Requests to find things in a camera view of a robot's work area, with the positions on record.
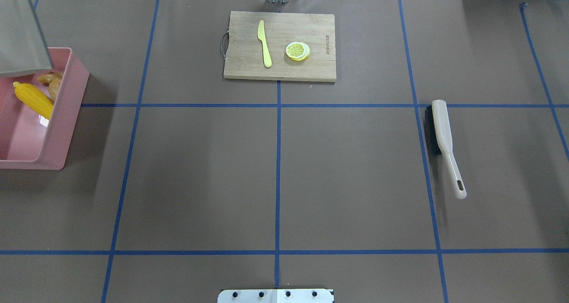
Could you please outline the beige hand brush black bristles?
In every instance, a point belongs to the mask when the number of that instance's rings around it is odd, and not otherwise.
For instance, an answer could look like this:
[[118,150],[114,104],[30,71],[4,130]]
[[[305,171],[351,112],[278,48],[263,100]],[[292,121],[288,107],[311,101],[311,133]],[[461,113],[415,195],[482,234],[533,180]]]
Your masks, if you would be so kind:
[[429,141],[433,154],[442,157],[451,180],[454,196],[457,199],[467,198],[467,190],[453,153],[453,134],[447,102],[432,101],[425,109],[425,120],[429,128]]

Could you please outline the brown toy potato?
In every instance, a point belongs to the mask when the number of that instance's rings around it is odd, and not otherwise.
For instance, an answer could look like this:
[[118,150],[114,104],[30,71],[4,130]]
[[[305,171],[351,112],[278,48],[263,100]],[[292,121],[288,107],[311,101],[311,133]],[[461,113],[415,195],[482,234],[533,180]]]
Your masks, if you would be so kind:
[[48,93],[49,93],[49,98],[51,99],[51,101],[55,101],[57,99],[57,95],[59,94],[60,86],[61,86],[61,79],[60,78],[57,78],[56,80],[52,80],[51,82],[49,82]]

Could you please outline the tan toy ginger root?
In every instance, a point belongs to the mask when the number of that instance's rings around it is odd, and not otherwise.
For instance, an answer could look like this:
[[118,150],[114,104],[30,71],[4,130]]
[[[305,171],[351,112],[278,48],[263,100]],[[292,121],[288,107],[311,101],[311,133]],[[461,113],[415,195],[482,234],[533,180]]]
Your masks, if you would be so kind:
[[36,80],[41,84],[48,86],[52,82],[61,82],[63,72],[47,72],[36,77]]

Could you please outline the yellow toy corn cob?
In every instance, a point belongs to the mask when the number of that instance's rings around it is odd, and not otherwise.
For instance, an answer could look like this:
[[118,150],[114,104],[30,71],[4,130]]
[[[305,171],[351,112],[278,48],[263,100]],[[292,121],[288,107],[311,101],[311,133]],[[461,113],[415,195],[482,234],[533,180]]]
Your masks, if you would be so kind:
[[41,117],[51,119],[54,102],[31,83],[13,82],[16,97]]

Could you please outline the beige plastic dustpan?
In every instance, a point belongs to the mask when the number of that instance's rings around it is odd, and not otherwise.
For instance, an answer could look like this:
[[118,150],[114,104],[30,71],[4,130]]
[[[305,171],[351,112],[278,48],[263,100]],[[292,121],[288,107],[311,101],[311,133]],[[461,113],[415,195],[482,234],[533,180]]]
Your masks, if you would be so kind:
[[0,76],[53,68],[31,0],[0,0]]

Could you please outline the pink plastic bin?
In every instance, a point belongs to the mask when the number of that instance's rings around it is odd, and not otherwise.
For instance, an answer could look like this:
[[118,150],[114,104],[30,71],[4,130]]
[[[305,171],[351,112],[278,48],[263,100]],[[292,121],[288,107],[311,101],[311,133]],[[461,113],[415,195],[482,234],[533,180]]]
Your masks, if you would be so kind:
[[64,167],[89,72],[71,48],[50,47],[53,71],[62,72],[53,114],[45,119],[17,98],[13,83],[31,83],[45,95],[37,80],[44,72],[2,77],[0,81],[0,163],[2,169],[60,170]]

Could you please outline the wooden cutting board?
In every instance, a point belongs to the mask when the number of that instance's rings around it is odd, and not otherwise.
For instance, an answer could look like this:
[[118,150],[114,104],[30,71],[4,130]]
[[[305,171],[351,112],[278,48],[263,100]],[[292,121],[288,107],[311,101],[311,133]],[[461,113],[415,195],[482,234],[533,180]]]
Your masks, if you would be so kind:
[[[257,38],[264,20],[272,66],[265,68]],[[336,20],[333,14],[268,13],[232,11],[224,77],[232,80],[281,80],[331,82],[336,76]],[[285,53],[291,42],[310,47],[309,58],[293,61]]]

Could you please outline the yellow lemon slices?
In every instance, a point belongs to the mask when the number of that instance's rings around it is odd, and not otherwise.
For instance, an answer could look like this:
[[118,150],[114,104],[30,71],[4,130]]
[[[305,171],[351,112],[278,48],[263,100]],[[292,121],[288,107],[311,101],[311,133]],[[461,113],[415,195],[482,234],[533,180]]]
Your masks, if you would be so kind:
[[291,42],[286,46],[286,55],[293,61],[303,61],[311,54],[310,47],[304,42]]

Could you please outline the yellow plastic knife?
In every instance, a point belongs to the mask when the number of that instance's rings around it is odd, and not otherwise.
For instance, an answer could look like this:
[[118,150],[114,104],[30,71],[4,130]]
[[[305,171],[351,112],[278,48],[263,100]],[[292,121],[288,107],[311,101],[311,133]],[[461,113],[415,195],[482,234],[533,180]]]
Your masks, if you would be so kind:
[[270,55],[270,52],[268,49],[268,42],[266,40],[264,20],[260,20],[260,22],[258,24],[256,35],[257,35],[257,38],[260,41],[261,46],[262,46],[263,64],[264,64],[265,68],[270,68],[272,66],[272,57]]

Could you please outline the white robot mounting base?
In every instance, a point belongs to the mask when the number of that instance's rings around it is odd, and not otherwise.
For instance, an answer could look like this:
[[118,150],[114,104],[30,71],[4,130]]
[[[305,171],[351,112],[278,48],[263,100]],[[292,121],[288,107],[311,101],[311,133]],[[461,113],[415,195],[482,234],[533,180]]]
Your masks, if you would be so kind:
[[333,290],[298,289],[232,289],[223,290],[218,303],[334,303]]

